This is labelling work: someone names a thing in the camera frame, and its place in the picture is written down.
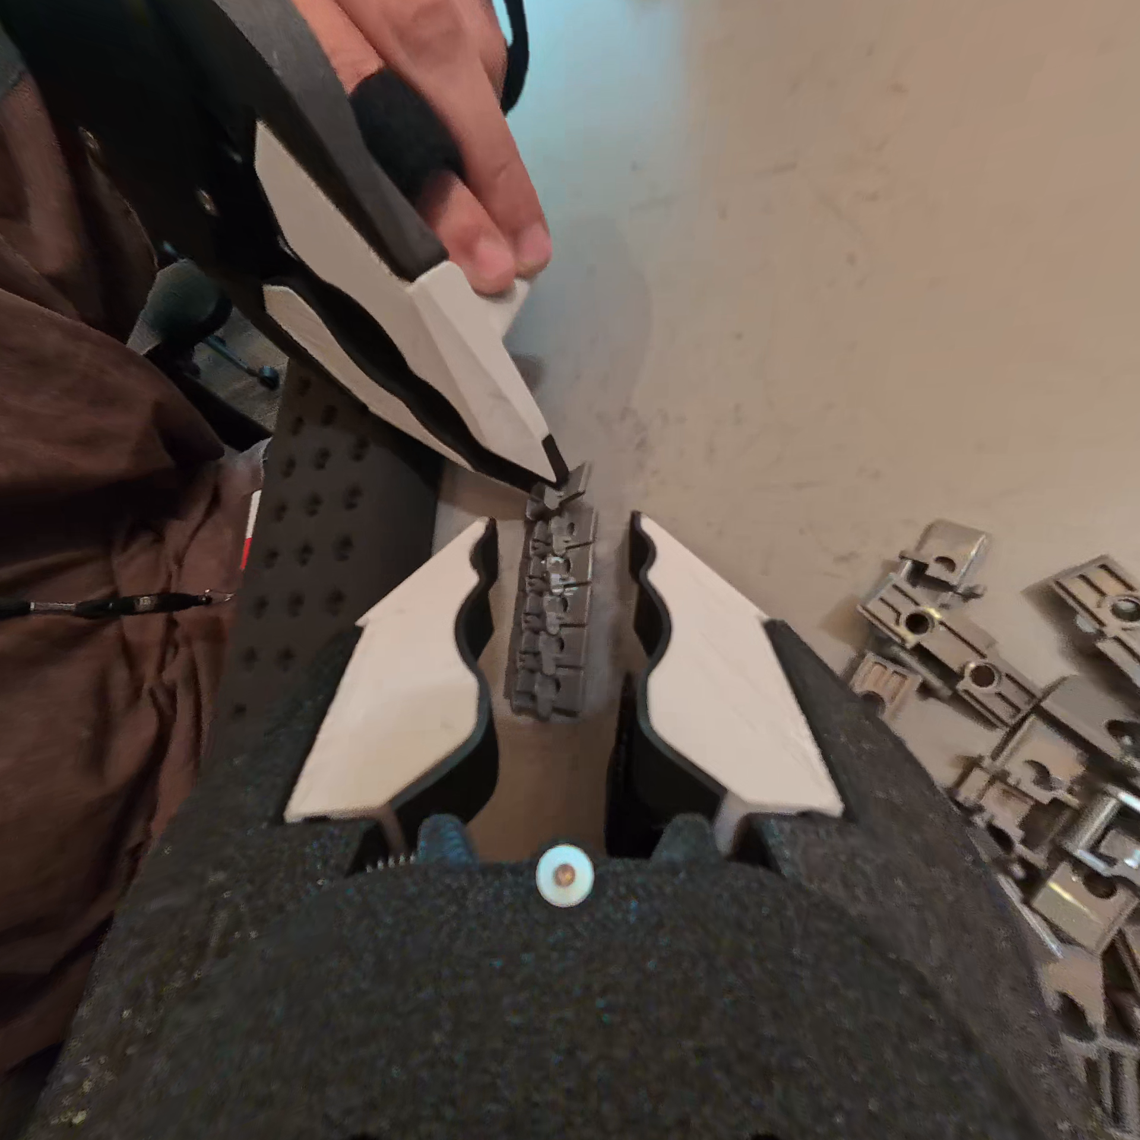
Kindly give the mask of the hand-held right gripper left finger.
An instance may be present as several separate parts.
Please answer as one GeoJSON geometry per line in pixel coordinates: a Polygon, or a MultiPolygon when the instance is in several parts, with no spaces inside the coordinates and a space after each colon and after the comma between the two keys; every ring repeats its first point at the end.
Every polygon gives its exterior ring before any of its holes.
{"type": "Polygon", "coordinates": [[[284,820],[473,819],[497,781],[490,685],[497,522],[478,518],[356,622],[360,636],[284,820]]]}

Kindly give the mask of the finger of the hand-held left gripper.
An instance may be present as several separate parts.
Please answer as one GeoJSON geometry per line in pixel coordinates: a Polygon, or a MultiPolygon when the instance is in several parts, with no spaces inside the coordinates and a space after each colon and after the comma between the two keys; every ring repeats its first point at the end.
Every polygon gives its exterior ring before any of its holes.
{"type": "Polygon", "coordinates": [[[531,283],[478,294],[448,259],[401,278],[265,123],[256,127],[254,168],[288,250],[315,276],[283,284],[309,299],[340,344],[379,363],[386,333],[482,445],[534,470],[535,481],[562,484],[566,461],[505,345],[531,283]]]}
{"type": "Polygon", "coordinates": [[[386,333],[380,333],[379,363],[370,363],[340,344],[303,294],[283,283],[265,284],[262,294],[269,321],[379,419],[466,469],[518,489],[535,483],[532,469],[482,445],[461,412],[409,369],[386,333]]]}

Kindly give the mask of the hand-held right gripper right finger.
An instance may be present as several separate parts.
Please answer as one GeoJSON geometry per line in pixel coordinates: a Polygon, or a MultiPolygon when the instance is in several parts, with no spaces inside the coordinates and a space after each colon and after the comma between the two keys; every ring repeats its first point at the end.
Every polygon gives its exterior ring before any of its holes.
{"type": "Polygon", "coordinates": [[[705,816],[732,853],[760,815],[838,819],[846,803],[779,660],[766,611],[648,514],[632,514],[633,785],[651,812],[705,816]]]}

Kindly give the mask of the pile of grey track pieces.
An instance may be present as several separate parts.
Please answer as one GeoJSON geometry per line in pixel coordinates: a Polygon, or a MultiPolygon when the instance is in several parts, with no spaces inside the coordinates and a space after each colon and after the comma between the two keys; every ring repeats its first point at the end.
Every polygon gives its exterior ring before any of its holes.
{"type": "Polygon", "coordinates": [[[998,736],[949,795],[1031,934],[1097,1129],[1138,1137],[1138,696],[1082,674],[1033,681],[967,611],[991,535],[930,522],[858,603],[855,694],[888,721],[925,690],[998,736]]]}

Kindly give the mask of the grey desk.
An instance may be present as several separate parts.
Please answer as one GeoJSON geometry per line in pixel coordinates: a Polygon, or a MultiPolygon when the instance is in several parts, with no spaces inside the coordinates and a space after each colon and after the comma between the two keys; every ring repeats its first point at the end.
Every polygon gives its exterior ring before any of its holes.
{"type": "Polygon", "coordinates": [[[598,583],[583,719],[513,716],[522,502],[447,478],[440,545],[501,518],[484,857],[603,837],[634,510],[841,674],[899,550],[982,529],[999,651],[1134,702],[1048,578],[1138,572],[1138,2],[527,8],[554,257],[509,345],[594,464],[598,583]]]}

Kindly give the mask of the person's left hand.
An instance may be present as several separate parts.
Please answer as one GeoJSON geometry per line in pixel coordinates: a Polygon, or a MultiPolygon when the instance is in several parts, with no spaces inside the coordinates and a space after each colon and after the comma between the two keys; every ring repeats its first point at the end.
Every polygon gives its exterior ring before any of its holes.
{"type": "Polygon", "coordinates": [[[493,2],[296,1],[352,97],[386,86],[386,112],[443,136],[412,139],[383,115],[382,161],[480,294],[501,294],[551,259],[551,234],[507,122],[507,37],[493,2]]]}

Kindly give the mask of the dark office chair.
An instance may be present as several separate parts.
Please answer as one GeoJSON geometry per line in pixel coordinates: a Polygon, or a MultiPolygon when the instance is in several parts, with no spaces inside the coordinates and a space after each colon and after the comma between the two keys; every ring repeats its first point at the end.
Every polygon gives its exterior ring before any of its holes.
{"type": "Polygon", "coordinates": [[[127,344],[207,412],[276,427],[284,354],[192,260],[159,271],[127,344]]]}

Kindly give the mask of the black perforated foam pad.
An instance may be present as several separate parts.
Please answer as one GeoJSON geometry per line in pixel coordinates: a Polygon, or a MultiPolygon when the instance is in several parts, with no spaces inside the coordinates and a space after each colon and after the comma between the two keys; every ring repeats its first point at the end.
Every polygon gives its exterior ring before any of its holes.
{"type": "Polygon", "coordinates": [[[326,643],[429,559],[444,466],[336,381],[288,366],[209,759],[257,740],[326,643]]]}

